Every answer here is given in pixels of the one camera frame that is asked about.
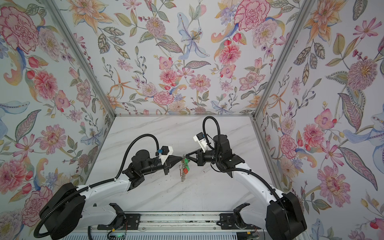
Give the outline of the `round metal key organizer disc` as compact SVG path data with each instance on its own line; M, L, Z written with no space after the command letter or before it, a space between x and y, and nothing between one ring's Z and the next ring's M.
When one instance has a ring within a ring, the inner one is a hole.
M186 159L185 156L182 157L181 163L179 165L181 182L184 182L186 180L186 175L183 173L183 169L187 168L188 171L190 170L189 165L185 165L184 159Z

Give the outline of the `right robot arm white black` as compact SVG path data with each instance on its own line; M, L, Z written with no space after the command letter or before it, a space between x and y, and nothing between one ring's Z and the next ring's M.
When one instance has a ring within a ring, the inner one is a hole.
M215 136L213 146L210 146L203 133L195 135L193 139L200 149L186 154L189 161L198 166L206 163L216 165L219 173L228 174L256 197L255 203L243 203L236 207L230 220L222 215L221 222L224 225L238 229L263 229L273 240L293 240L307 230L298 197L274 188L251 170L245 160L233 154L227 136Z

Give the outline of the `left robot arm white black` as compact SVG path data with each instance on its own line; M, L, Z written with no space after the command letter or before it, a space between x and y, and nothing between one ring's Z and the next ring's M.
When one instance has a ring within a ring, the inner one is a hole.
M167 175L183 160L172 153L171 148L163 147L151 158L147 150L140 150L132 157L128 168L120 169L115 178L83 187L72 183L63 185L40 211L41 220L34 230L34 237L49 236L59 240L75 229L93 225L104 225L114 230L120 228L127 220L125 211L116 203L102 206L98 202L137 188L146 175L157 171L164 171Z

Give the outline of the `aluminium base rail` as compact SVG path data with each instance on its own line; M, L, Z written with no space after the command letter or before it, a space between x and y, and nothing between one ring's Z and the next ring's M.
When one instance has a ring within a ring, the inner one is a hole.
M45 222L52 239L61 239L69 235L73 230L94 225L109 225L118 215L139 214L122 211L93 208L93 212L83 211L75 214L53 214ZM254 225L267 230L270 234L283 235L284 238L295 238L307 229L307 223L301 211L295 212L288 209L270 211L266 217L251 211L250 209L236 208L232 212L239 214L246 224ZM162 228L177 228L182 226L216 224L221 213L214 212L154 212L141 213L139 229L144 225L153 225Z

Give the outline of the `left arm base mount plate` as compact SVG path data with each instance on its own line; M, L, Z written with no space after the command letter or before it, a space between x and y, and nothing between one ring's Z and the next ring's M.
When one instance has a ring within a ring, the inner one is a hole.
M141 214L118 215L109 225L98 225L97 230L138 230Z

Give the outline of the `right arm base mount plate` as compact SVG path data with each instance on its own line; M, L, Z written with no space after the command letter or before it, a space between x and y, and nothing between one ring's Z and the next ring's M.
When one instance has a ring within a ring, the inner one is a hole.
M222 230L244 230L244 231L256 231L261 228L256 227L254 225L246 224L239 214L235 213L221 213L219 215L219 220L216 224Z

